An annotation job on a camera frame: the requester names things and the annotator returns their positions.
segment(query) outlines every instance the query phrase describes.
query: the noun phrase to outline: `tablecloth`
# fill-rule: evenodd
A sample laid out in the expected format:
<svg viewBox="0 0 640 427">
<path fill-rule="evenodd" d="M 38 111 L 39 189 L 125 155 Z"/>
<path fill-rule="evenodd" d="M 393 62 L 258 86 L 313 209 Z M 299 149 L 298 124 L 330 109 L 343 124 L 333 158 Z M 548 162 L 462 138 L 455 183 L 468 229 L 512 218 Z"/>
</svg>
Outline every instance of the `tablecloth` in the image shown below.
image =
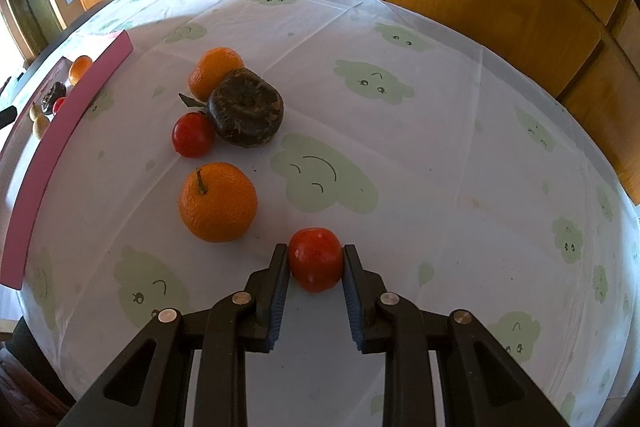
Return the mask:
<svg viewBox="0 0 640 427">
<path fill-rule="evenodd" d="M 638 222 L 609 163 L 561 105 L 497 55 L 380 0 L 115 0 L 57 51 L 127 29 L 132 55 L 63 152 L 21 291 L 76 397 L 152 317 L 211 307 L 276 243 L 327 227 L 423 309 L 476 314 L 572 426 L 591 426 L 636 302 Z M 278 89 L 266 146 L 172 148 L 202 54 L 235 49 Z M 177 196 L 208 162 L 254 183 L 244 237 L 209 244 Z M 280 340 L 248 354 L 250 425 L 382 423 L 383 357 L 351 340 L 340 285 L 290 282 Z"/>
</svg>

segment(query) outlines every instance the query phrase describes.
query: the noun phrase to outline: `triangular cutout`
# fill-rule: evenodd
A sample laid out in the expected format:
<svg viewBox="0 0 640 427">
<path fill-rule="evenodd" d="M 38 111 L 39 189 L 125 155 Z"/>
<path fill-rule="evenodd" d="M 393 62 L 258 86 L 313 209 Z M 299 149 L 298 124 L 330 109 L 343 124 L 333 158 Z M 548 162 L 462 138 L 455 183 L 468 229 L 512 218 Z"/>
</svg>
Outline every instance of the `triangular cutout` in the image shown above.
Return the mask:
<svg viewBox="0 0 640 427">
<path fill-rule="evenodd" d="M 509 402 L 522 400 L 524 391 L 484 343 L 474 342 L 474 350 L 489 403 L 493 407 L 500 407 Z"/>
<path fill-rule="evenodd" d="M 146 341 L 105 386 L 104 397 L 131 407 L 137 406 L 155 350 L 156 341 Z"/>
</svg>

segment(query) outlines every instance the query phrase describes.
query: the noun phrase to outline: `green leaf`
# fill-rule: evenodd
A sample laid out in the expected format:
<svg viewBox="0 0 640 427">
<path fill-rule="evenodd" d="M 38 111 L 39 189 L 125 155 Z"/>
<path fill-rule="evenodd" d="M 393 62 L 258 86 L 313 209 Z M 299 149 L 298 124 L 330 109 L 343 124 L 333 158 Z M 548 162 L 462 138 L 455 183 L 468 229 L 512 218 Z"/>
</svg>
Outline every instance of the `green leaf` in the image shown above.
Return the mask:
<svg viewBox="0 0 640 427">
<path fill-rule="evenodd" d="M 196 100 L 195 98 L 189 98 L 188 96 L 183 95 L 181 92 L 178 93 L 180 96 L 180 100 L 184 102 L 184 105 L 187 107 L 207 107 L 206 103 L 202 103 L 200 100 Z"/>
</svg>

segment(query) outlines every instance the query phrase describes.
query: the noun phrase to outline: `tangerine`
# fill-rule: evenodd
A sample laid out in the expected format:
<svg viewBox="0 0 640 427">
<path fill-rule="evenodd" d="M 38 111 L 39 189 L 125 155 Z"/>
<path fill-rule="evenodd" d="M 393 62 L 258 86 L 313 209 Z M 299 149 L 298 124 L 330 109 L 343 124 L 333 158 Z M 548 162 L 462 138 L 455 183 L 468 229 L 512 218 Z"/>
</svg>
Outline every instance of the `tangerine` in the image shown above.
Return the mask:
<svg viewBox="0 0 640 427">
<path fill-rule="evenodd" d="M 238 239 L 258 208 L 251 180 L 229 163 L 198 167 L 185 180 L 178 211 L 193 235 L 210 243 Z"/>
<path fill-rule="evenodd" d="M 71 64 L 69 68 L 69 82 L 72 86 L 75 86 L 80 81 L 86 73 L 86 70 L 88 70 L 93 63 L 93 59 L 87 55 L 80 55 L 74 60 L 74 63 Z"/>
<path fill-rule="evenodd" d="M 207 102 L 209 95 L 229 71 L 244 68 L 242 58 L 231 48 L 213 48 L 206 52 L 189 75 L 189 89 L 198 100 Z"/>
</svg>

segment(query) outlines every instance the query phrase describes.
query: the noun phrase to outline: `cherry tomato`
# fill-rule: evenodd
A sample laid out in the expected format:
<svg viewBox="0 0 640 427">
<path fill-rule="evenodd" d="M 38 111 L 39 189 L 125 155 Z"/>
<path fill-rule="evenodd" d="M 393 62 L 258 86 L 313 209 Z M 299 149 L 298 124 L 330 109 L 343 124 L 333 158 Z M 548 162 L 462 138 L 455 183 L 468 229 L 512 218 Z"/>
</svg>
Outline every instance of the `cherry tomato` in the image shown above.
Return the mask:
<svg viewBox="0 0 640 427">
<path fill-rule="evenodd" d="M 53 104 L 53 108 L 51 109 L 53 111 L 53 114 L 56 114 L 60 110 L 60 106 L 63 103 L 65 103 L 65 97 L 61 96 L 59 99 L 56 100 L 56 103 Z"/>
<path fill-rule="evenodd" d="M 209 152 L 216 137 L 204 113 L 188 112 L 175 123 L 171 140 L 175 152 L 185 158 L 197 158 Z"/>
<path fill-rule="evenodd" d="M 342 247 L 327 229 L 298 230 L 289 241 L 289 268 L 310 293 L 333 288 L 342 277 Z"/>
</svg>

